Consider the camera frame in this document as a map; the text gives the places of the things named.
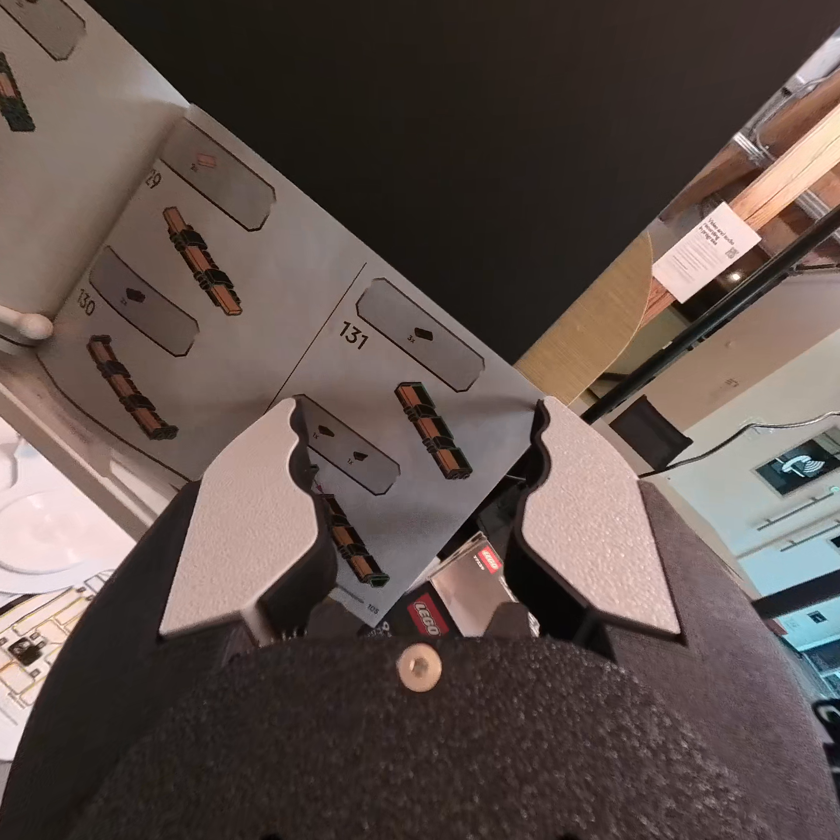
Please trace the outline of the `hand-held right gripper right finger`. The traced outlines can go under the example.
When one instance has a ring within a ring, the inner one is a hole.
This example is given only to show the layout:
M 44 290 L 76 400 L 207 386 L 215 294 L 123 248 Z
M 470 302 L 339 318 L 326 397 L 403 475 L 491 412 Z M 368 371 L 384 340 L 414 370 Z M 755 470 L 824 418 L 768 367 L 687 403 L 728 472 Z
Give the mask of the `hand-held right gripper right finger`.
M 681 627 L 641 485 L 622 456 L 553 396 L 534 411 L 506 582 L 543 636 L 607 627 L 667 641 Z

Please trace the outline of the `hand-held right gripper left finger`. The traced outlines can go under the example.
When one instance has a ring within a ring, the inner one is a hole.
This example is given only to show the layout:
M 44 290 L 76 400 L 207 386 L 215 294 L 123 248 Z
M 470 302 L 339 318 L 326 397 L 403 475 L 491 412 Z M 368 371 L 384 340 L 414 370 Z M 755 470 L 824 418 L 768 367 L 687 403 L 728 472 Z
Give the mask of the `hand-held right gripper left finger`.
M 338 558 L 312 491 L 308 430 L 289 397 L 206 468 L 160 631 L 238 622 L 259 646 L 300 632 L 332 591 Z

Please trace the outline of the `lego set box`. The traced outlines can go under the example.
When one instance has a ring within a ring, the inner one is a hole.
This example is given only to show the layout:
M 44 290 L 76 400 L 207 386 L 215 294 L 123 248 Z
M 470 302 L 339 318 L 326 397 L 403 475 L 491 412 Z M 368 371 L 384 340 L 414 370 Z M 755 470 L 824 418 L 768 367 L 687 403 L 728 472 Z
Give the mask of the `lego set box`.
M 504 479 L 385 617 L 357 636 L 425 643 L 481 636 L 498 606 L 516 601 L 504 563 L 522 489 L 521 482 Z

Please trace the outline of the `lego instruction booklet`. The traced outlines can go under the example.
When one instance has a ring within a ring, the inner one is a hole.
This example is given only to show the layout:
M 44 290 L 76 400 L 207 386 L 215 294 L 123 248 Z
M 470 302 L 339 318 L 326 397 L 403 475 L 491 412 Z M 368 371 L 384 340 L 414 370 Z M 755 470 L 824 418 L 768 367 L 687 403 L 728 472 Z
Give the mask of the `lego instruction booklet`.
M 106 445 L 194 480 L 284 398 L 387 576 L 380 622 L 530 444 L 543 394 L 84 2 L 2 2 L 2 305 Z

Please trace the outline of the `lego sticker sheet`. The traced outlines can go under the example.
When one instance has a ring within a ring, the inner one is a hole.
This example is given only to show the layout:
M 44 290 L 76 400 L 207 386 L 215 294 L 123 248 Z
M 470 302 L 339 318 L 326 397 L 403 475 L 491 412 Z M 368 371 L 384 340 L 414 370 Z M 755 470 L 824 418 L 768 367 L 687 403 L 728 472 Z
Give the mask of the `lego sticker sheet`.
M 4 725 L 23 728 L 60 650 L 111 575 L 112 570 L 103 570 L 63 590 L 2 598 Z

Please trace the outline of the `dark flat rectangular panel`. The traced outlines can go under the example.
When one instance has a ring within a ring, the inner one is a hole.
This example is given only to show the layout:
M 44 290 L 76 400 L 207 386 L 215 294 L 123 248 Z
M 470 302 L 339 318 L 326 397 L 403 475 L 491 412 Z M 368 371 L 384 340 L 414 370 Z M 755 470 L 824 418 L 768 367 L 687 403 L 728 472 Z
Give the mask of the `dark flat rectangular panel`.
M 618 414 L 610 422 L 610 428 L 653 470 L 670 466 L 694 443 L 645 395 Z

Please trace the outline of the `white book stand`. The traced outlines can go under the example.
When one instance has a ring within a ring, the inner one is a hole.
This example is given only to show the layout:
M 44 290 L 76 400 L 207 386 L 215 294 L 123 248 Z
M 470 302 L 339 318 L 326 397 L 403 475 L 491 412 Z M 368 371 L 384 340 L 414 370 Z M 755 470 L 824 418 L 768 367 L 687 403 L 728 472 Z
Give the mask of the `white book stand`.
M 182 434 L 130 363 L 116 316 L 91 289 L 80 298 L 47 362 L 2 354 L 2 598 L 114 572 L 189 476 L 165 463 Z M 2 720 L 2 762 L 34 706 L 20 730 Z

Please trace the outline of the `white paper notice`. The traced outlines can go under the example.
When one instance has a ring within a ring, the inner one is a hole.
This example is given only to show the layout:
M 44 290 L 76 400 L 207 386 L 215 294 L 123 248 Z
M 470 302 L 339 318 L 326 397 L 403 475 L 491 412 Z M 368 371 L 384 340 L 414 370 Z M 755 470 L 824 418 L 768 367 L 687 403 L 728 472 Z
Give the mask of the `white paper notice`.
M 654 262 L 653 279 L 673 299 L 686 302 L 760 240 L 727 203 L 720 203 Z

